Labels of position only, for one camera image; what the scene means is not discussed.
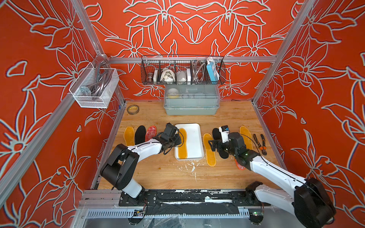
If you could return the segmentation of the white storage tray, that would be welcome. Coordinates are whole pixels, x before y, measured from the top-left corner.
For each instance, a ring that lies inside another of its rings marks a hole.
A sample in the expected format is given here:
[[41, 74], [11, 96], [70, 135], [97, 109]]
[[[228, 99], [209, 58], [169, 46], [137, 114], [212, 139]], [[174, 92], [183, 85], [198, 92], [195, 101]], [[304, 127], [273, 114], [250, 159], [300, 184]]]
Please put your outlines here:
[[184, 140], [184, 144], [186, 145], [186, 156], [181, 157], [179, 154], [179, 149], [182, 147], [175, 147], [175, 158], [178, 161], [192, 161], [192, 160], [200, 160], [204, 157], [204, 150], [202, 145], [202, 136], [200, 125], [197, 123], [185, 123], [185, 124], [176, 124], [180, 132], [181, 130], [185, 130], [185, 134], [181, 138]]

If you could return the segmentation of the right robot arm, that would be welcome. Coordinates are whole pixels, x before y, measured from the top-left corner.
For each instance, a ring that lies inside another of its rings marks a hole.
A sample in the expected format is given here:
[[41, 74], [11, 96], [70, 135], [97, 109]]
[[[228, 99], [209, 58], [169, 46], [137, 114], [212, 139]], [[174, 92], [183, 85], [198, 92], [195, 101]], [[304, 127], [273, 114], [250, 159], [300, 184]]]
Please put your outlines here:
[[245, 135], [238, 132], [223, 134], [220, 140], [209, 140], [212, 151], [226, 152], [247, 170], [259, 174], [279, 189], [256, 181], [246, 190], [262, 203], [268, 203], [294, 215], [306, 228], [322, 228], [334, 221], [336, 209], [322, 182], [304, 178], [271, 163], [259, 152], [247, 149]]

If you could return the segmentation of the red insole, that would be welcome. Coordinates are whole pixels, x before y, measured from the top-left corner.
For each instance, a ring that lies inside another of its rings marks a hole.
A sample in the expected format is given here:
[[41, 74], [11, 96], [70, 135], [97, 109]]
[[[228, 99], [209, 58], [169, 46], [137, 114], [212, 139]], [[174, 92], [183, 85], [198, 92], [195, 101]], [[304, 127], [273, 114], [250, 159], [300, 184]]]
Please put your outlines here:
[[152, 125], [146, 130], [145, 141], [149, 141], [157, 135], [157, 127]]
[[236, 167], [237, 167], [239, 170], [241, 170], [241, 171], [243, 171], [243, 170], [245, 170], [245, 169], [246, 169], [244, 166], [240, 165], [240, 164], [237, 162], [237, 160], [235, 160], [235, 164], [236, 164]]

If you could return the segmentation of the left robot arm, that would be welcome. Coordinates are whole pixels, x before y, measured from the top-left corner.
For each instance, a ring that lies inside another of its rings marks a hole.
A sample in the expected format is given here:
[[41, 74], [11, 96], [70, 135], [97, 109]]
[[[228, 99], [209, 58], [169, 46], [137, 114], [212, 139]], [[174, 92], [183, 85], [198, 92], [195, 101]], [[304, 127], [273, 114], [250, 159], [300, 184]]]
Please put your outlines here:
[[143, 201], [145, 188], [133, 179], [137, 164], [153, 155], [167, 154], [174, 147], [181, 147], [187, 136], [171, 123], [152, 139], [133, 146], [119, 144], [103, 163], [100, 175], [114, 188], [136, 201]]

